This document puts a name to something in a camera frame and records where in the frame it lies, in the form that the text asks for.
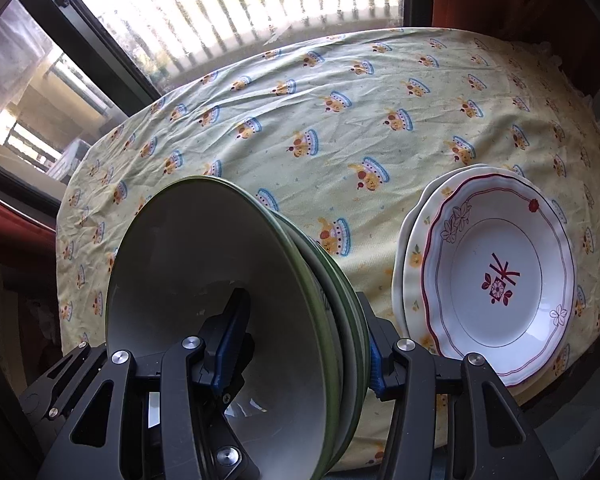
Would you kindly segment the white hanging cloth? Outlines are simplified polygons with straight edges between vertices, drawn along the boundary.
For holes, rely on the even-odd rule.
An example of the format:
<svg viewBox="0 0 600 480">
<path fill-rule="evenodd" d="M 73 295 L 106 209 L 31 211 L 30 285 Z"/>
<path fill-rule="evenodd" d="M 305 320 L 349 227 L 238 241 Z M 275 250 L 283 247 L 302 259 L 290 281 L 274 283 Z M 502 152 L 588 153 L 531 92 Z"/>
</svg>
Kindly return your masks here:
<svg viewBox="0 0 600 480">
<path fill-rule="evenodd" d="M 0 114 L 27 87 L 53 41 L 18 1 L 0 16 Z"/>
</svg>

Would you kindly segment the white outdoor unit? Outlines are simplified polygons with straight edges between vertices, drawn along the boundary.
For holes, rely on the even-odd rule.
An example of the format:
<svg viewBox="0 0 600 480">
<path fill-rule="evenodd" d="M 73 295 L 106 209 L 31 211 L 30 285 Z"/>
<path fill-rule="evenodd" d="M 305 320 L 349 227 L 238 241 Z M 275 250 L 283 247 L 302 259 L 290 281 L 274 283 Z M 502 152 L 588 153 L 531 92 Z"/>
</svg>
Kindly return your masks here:
<svg viewBox="0 0 600 480">
<path fill-rule="evenodd" d="M 90 148 L 91 145 L 84 140 L 74 139 L 56 162 L 48 168 L 46 174 L 56 181 L 67 184 Z"/>
</svg>

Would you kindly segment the black window frame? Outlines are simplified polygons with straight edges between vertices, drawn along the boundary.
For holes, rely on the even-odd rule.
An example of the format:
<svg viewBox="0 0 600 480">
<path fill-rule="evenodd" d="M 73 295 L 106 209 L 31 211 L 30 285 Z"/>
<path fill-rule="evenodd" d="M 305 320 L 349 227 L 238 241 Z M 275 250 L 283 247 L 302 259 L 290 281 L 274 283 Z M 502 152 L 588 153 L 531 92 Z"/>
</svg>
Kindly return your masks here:
<svg viewBox="0 0 600 480">
<path fill-rule="evenodd" d="M 53 47 L 0 114 L 0 195 L 40 211 L 55 209 L 69 183 L 46 171 L 74 139 L 92 147 L 170 92 L 188 89 L 195 96 L 180 118 L 168 122 L 169 129 L 190 128 L 204 110 L 215 112 L 226 130 L 240 124 L 282 130 L 290 122 L 306 122 L 315 113 L 311 87 L 335 78 L 334 63 L 323 62 L 322 54 L 349 53 L 355 33 L 271 48 L 161 91 L 81 0 L 18 1 Z M 11 2 L 0 0 L 0 16 Z M 402 23 L 392 26 L 427 26 L 432 0 L 403 0 L 403 11 Z"/>
</svg>

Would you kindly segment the yellow patterned tablecloth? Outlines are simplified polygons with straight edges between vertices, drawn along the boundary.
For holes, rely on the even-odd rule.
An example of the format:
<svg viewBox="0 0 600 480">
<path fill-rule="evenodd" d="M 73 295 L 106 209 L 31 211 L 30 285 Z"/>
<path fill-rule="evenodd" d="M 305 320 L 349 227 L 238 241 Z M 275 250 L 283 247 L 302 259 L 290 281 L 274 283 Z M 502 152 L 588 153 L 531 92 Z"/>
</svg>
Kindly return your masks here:
<svg viewBox="0 0 600 480">
<path fill-rule="evenodd" d="M 215 70 L 110 127 L 57 216 L 61 342 L 105 338 L 105 301 L 131 220 L 170 182 L 232 181 L 318 240 L 392 313 L 400 225 L 434 178 L 477 162 L 537 185 L 577 267 L 565 342 L 519 399 L 600 334 L 600 123 L 537 47 L 444 28 L 328 36 Z"/>
</svg>

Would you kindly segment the scalloped yellow flower plate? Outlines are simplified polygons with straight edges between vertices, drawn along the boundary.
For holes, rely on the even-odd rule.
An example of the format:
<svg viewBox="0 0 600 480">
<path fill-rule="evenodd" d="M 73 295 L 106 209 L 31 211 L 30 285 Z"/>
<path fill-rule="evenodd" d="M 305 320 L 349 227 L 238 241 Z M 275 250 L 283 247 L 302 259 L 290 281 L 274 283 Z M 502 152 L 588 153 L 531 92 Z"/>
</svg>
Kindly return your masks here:
<svg viewBox="0 0 600 480">
<path fill-rule="evenodd" d="M 406 256 L 406 246 L 408 238 L 411 235 L 412 227 L 414 226 L 415 220 L 419 214 L 419 211 L 424 206 L 424 203 L 428 200 L 429 196 L 434 194 L 434 191 L 442 185 L 446 180 L 452 178 L 456 174 L 460 174 L 467 169 L 476 169 L 484 167 L 484 164 L 475 164 L 465 168 L 456 168 L 451 171 L 442 174 L 439 177 L 434 178 L 430 181 L 420 193 L 419 199 L 415 205 L 408 211 L 404 217 L 400 226 L 398 234 L 398 240 L 396 241 L 396 258 L 394 258 L 393 274 L 391 281 L 391 307 L 394 317 L 396 318 L 396 326 L 398 326 L 398 332 L 402 336 L 408 334 L 406 326 L 406 318 L 403 307 L 403 296 L 402 296 L 402 275 L 404 270 L 404 261 Z"/>
</svg>

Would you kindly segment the leaf pattern bowl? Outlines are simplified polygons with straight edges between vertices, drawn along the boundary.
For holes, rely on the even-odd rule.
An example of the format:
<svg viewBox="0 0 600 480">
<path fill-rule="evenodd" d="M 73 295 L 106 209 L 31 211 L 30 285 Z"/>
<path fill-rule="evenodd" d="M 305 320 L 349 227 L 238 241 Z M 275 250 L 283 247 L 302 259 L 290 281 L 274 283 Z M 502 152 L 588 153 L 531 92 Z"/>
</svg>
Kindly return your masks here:
<svg viewBox="0 0 600 480">
<path fill-rule="evenodd" d="M 109 347 L 160 394 L 167 479 L 317 479 L 332 458 L 341 370 L 320 284 L 238 186 L 158 192 L 118 248 Z"/>
<path fill-rule="evenodd" d="M 363 330 L 362 307 L 349 280 L 320 243 L 304 234 L 279 212 L 274 211 L 273 214 L 298 245 L 332 308 L 339 342 L 342 344 L 342 357 L 347 362 L 344 367 L 347 371 L 343 381 L 344 404 L 347 405 L 347 418 L 356 426 L 362 413 L 370 374 L 368 336 Z"/>
<path fill-rule="evenodd" d="M 320 284 L 328 304 L 329 324 L 335 336 L 336 356 L 341 368 L 338 427 L 332 458 L 327 466 L 327 469 L 332 469 L 347 451 L 358 426 L 364 402 L 366 369 L 363 353 L 366 342 L 360 333 L 356 312 L 360 302 L 354 298 L 355 293 L 346 274 L 326 250 L 282 214 L 276 211 L 273 214 L 296 244 Z"/>
</svg>

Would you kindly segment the red curtain left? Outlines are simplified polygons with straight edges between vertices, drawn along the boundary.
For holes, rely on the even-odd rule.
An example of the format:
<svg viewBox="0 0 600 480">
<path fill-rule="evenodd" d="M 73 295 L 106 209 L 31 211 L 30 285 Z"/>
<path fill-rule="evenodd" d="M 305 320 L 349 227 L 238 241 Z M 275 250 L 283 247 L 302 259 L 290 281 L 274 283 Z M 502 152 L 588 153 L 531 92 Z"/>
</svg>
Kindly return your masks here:
<svg viewBox="0 0 600 480">
<path fill-rule="evenodd" d="M 0 250 L 48 256 L 54 254 L 55 240 L 54 230 L 0 200 Z"/>
</svg>

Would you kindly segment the balcony railing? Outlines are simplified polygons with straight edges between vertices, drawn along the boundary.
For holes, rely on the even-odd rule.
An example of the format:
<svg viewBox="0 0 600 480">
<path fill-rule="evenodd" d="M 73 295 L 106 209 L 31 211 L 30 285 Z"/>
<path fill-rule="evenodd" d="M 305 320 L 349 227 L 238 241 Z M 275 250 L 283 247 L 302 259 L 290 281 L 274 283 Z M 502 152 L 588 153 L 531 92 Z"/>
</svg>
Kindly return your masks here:
<svg viewBox="0 0 600 480">
<path fill-rule="evenodd" d="M 403 0 L 81 0 L 161 91 L 286 44 L 403 21 Z"/>
</svg>

